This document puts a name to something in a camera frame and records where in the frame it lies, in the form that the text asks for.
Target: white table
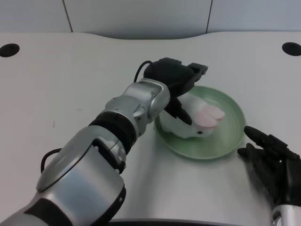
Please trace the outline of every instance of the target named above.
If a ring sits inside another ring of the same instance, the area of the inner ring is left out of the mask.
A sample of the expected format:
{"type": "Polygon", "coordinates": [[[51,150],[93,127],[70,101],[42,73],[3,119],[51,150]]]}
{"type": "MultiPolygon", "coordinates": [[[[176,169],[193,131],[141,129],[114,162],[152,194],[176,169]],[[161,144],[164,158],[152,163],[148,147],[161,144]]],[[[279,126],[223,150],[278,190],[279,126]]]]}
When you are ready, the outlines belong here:
{"type": "MultiPolygon", "coordinates": [[[[43,155],[62,147],[105,103],[123,93],[145,60],[209,66],[198,82],[233,97],[249,125],[301,154],[301,57],[285,42],[301,32],[221,32],[183,40],[116,40],[84,33],[0,34],[0,221],[35,193],[43,155]]],[[[153,125],[127,156],[127,188],[117,218],[171,218],[269,225],[270,206],[236,153],[191,161],[156,139],[153,125]]]]}

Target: white plush toy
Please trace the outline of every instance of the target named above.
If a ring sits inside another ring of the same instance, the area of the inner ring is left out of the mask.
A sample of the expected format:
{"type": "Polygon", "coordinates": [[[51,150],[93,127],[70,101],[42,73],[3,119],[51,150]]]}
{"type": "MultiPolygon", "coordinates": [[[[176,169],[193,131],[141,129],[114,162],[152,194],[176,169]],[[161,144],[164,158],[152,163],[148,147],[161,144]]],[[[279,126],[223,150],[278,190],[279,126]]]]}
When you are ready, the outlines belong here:
{"type": "Polygon", "coordinates": [[[207,137],[225,117],[225,112],[220,108],[208,104],[204,99],[195,95],[186,93],[178,99],[182,108],[191,117],[192,125],[186,124],[179,118],[174,118],[166,111],[162,111],[159,115],[163,131],[174,133],[178,137],[207,137]]]}

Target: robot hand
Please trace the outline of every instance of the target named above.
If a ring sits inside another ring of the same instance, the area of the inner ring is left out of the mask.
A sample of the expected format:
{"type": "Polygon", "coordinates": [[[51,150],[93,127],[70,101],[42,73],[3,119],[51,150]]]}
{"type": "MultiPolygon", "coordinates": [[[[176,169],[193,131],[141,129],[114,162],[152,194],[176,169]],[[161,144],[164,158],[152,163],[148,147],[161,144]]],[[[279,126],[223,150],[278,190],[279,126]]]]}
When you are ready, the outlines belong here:
{"type": "Polygon", "coordinates": [[[287,144],[246,126],[245,134],[263,149],[252,144],[239,148],[238,154],[248,159],[255,174],[268,190],[274,204],[273,224],[296,226],[301,222],[301,160],[287,144]]]}

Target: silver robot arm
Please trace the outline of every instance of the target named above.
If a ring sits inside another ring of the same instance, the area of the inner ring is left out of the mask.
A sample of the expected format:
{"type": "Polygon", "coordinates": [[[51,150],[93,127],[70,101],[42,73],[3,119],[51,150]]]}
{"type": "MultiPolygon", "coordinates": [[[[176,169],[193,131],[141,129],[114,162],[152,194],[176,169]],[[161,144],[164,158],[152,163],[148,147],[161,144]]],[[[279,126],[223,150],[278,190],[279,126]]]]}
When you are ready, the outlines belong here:
{"type": "Polygon", "coordinates": [[[43,171],[34,198],[0,226],[108,223],[126,196],[119,175],[126,155],[169,100],[169,90],[161,82],[132,83],[61,149],[43,171]]]}

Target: wire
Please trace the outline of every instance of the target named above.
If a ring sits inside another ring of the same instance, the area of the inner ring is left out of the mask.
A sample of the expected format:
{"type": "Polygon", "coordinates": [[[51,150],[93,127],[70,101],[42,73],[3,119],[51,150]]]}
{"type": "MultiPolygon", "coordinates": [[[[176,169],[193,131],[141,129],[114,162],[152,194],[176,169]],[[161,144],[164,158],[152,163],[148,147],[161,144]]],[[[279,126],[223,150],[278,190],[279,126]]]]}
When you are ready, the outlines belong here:
{"type": "Polygon", "coordinates": [[[143,66],[146,65],[146,64],[150,64],[153,73],[155,73],[155,66],[154,66],[153,62],[151,62],[150,60],[144,61],[144,62],[139,66],[139,68],[138,68],[138,70],[137,70],[137,72],[136,72],[136,75],[135,75],[135,78],[134,78],[134,82],[137,82],[138,75],[139,75],[141,69],[143,68],[143,66]]]}
{"type": "Polygon", "coordinates": [[[46,155],[44,155],[44,157],[42,158],[42,161],[41,161],[41,173],[44,171],[45,169],[45,162],[46,162],[46,159],[51,156],[52,154],[55,154],[55,153],[59,153],[61,150],[61,148],[58,148],[58,149],[55,149],[55,150],[52,150],[50,152],[48,152],[46,155]]]}

